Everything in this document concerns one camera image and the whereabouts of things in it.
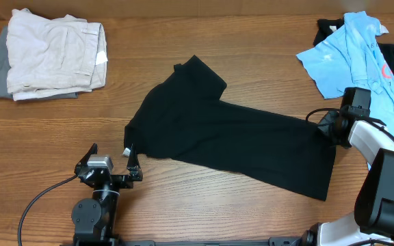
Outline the folded grey garment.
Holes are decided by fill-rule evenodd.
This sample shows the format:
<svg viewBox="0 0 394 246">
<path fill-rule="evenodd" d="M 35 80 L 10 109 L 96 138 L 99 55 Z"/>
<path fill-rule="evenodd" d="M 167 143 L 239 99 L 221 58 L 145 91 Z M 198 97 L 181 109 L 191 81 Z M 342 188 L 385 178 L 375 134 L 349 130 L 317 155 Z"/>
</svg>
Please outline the folded grey garment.
<svg viewBox="0 0 394 246">
<path fill-rule="evenodd" d="M 8 35 L 8 26 L 3 27 L 1 34 L 0 34 L 0 98 L 9 98 L 13 99 L 13 95 L 11 95 L 8 92 L 7 89 L 7 77 L 9 70 L 11 69 L 10 63 L 9 63 L 9 55 L 8 55 L 8 48 L 7 48 L 7 35 Z M 36 68 L 33 68 L 33 66 L 30 65 L 21 65 L 20 68 L 15 68 L 15 72 L 19 70 L 18 72 L 33 72 L 35 71 Z M 56 95 L 52 96 L 46 96 L 46 97 L 39 97 L 36 94 L 33 94 L 32 96 L 21 96 L 19 100 L 51 100 L 51 99 L 65 99 L 65 98 L 77 98 L 78 95 L 76 92 L 73 93 L 58 93 Z"/>
</svg>

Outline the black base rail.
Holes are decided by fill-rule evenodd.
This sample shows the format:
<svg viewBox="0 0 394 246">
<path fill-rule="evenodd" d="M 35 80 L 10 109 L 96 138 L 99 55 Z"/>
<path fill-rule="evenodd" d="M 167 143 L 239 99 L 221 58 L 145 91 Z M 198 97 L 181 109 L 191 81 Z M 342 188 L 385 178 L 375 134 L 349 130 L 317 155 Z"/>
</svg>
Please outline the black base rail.
<svg viewBox="0 0 394 246">
<path fill-rule="evenodd" d="M 115 246 L 301 246 L 302 238 L 298 236 L 277 236 L 266 240 L 235 240 L 235 241 L 177 241 L 177 242 L 155 242 L 155 241 L 123 241 L 115 243 L 67 243 L 61 246 L 80 245 L 115 245 Z"/>
</svg>

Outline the folded beige shorts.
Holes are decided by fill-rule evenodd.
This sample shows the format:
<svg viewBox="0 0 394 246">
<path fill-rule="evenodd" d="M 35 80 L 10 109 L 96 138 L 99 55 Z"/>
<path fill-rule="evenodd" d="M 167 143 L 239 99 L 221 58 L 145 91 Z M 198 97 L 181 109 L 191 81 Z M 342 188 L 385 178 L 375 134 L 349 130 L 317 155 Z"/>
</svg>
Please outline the folded beige shorts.
<svg viewBox="0 0 394 246">
<path fill-rule="evenodd" d="M 91 92 L 104 87 L 104 26 L 69 14 L 47 19 L 27 8 L 12 10 L 6 38 L 8 93 L 30 100 Z"/>
</svg>

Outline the light blue t-shirt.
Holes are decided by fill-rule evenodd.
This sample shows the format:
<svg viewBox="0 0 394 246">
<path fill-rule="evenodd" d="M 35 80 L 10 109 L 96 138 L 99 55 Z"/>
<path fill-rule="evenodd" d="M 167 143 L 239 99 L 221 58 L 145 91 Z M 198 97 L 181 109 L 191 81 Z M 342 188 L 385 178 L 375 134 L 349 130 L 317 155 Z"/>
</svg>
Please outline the light blue t-shirt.
<svg viewBox="0 0 394 246">
<path fill-rule="evenodd" d="M 382 120 L 394 136 L 394 74 L 376 38 L 387 29 L 365 12 L 346 13 L 338 23 L 319 20 L 326 35 L 296 57 L 325 99 L 346 89 L 369 90 L 371 117 Z"/>
</svg>

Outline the plain black t-shirt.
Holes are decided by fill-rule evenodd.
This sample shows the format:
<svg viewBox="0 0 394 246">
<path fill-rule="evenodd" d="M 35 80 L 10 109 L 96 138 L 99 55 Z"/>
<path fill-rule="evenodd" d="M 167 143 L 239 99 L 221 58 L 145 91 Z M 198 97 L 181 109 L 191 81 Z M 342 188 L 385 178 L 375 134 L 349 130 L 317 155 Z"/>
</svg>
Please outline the plain black t-shirt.
<svg viewBox="0 0 394 246">
<path fill-rule="evenodd" d="M 124 146 L 325 200 L 334 145 L 304 120 L 222 101 L 225 89 L 198 57 L 175 65 L 125 126 Z"/>
</svg>

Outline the black logo t-shirt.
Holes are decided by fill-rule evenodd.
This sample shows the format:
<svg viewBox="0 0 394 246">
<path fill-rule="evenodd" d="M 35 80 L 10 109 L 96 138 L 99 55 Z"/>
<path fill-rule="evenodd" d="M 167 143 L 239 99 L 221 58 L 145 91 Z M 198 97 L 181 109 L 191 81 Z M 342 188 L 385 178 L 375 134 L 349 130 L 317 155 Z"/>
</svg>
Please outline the black logo t-shirt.
<svg viewBox="0 0 394 246">
<path fill-rule="evenodd" d="M 329 35 L 331 35 L 338 28 L 342 27 L 344 20 L 339 18 L 337 20 L 319 19 L 317 20 L 317 34 L 313 41 L 313 46 L 316 46 L 320 42 L 324 41 Z M 391 72 L 394 75 L 394 44 L 378 44 L 385 61 L 389 65 Z"/>
</svg>

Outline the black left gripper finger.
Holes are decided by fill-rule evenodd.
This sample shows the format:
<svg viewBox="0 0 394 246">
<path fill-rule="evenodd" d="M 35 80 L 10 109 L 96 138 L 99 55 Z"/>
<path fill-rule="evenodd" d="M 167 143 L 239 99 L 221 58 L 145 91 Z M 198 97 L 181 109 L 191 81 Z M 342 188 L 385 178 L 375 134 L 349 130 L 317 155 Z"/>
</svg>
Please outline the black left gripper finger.
<svg viewBox="0 0 394 246">
<path fill-rule="evenodd" d="M 81 158 L 81 160 L 75 165 L 75 173 L 78 174 L 81 171 L 82 167 L 86 167 L 89 158 L 93 154 L 97 154 L 98 152 L 98 145 L 96 143 L 93 143 L 90 149 L 87 151 L 87 153 Z"/>
<path fill-rule="evenodd" d="M 127 170 L 129 171 L 129 178 L 132 181 L 142 181 L 143 172 L 137 157 L 135 146 L 132 145 L 129 153 L 129 160 L 127 163 Z"/>
</svg>

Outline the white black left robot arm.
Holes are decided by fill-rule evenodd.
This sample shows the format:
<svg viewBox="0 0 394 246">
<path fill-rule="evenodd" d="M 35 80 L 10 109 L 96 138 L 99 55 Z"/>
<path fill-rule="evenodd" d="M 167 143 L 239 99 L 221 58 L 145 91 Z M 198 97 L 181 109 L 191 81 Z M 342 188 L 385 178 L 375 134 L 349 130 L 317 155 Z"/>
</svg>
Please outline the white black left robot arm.
<svg viewBox="0 0 394 246">
<path fill-rule="evenodd" d="M 113 163 L 108 155 L 99 155 L 93 144 L 76 164 L 75 174 L 85 185 L 93 189 L 92 197 L 78 201 L 71 219 L 75 225 L 73 245 L 123 245 L 114 233 L 120 190 L 132 189 L 134 182 L 143 180 L 143 173 L 134 147 L 124 150 L 128 174 L 113 174 Z"/>
</svg>

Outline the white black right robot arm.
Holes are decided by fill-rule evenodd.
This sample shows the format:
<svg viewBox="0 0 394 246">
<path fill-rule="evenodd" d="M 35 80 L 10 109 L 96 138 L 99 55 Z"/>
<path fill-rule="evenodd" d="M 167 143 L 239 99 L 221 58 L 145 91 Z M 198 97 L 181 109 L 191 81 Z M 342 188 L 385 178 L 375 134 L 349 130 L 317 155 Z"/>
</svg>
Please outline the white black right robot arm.
<svg viewBox="0 0 394 246">
<path fill-rule="evenodd" d="M 337 130 L 337 143 L 355 147 L 371 168 L 350 214 L 317 223 L 298 240 L 299 245 L 394 245 L 394 136 L 383 122 L 360 109 L 325 108 L 319 129 Z"/>
</svg>

